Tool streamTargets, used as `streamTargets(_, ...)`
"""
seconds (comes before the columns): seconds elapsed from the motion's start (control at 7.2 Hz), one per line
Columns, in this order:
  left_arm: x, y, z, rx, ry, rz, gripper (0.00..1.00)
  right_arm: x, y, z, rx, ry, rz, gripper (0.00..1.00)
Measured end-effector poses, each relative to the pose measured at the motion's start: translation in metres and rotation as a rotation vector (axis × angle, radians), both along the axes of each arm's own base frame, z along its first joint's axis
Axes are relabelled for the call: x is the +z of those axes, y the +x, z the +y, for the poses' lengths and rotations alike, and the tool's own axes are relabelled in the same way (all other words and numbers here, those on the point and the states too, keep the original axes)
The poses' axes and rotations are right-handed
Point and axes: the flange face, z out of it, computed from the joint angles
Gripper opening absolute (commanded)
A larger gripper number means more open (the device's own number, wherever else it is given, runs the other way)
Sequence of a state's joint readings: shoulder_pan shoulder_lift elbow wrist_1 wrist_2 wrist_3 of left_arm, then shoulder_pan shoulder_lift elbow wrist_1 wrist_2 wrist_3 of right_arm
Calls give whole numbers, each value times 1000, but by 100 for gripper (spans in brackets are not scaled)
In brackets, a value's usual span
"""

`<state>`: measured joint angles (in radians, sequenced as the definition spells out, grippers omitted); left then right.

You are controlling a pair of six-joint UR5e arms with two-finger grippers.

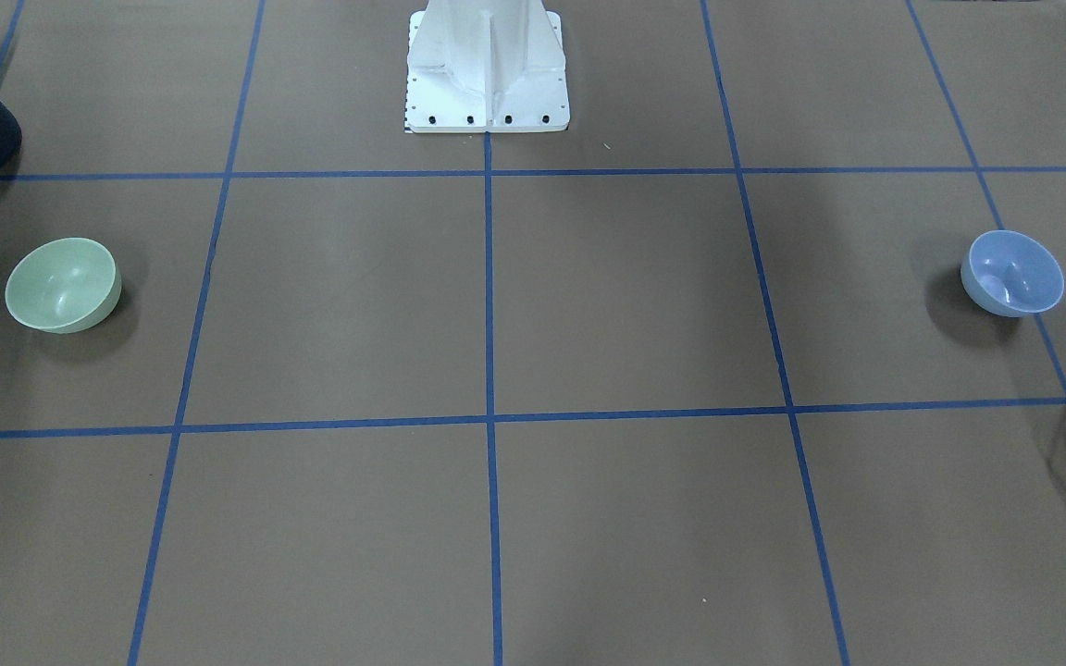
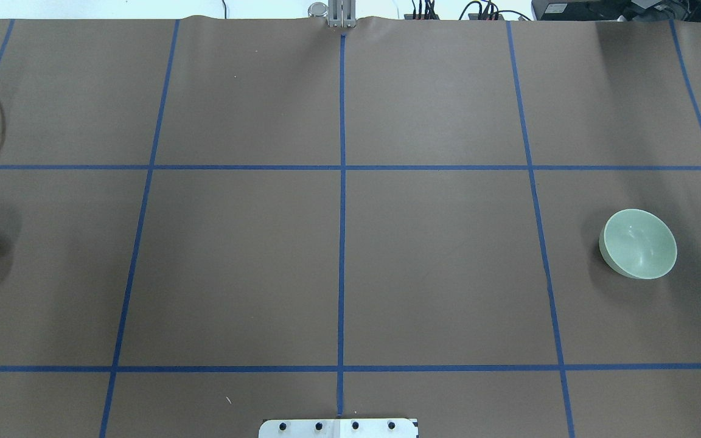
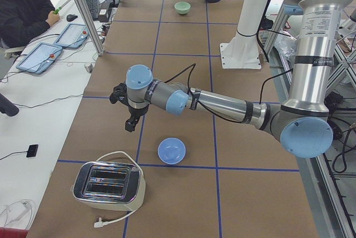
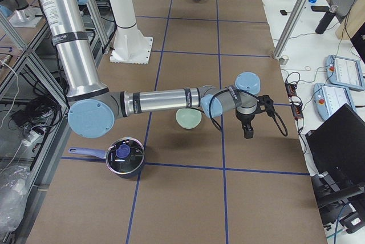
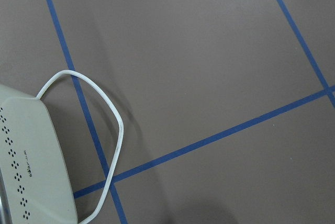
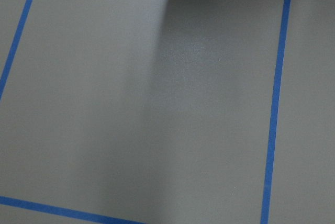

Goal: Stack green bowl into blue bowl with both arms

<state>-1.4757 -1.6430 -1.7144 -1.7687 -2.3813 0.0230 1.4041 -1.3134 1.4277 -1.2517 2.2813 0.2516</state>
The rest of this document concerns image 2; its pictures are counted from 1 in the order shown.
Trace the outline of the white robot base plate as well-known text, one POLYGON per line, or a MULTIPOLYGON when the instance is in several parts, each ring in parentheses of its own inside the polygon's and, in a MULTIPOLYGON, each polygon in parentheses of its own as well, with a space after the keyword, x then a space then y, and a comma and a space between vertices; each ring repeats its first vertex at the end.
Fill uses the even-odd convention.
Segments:
POLYGON ((262 422, 259 437, 418 437, 416 419, 272 419, 262 422))

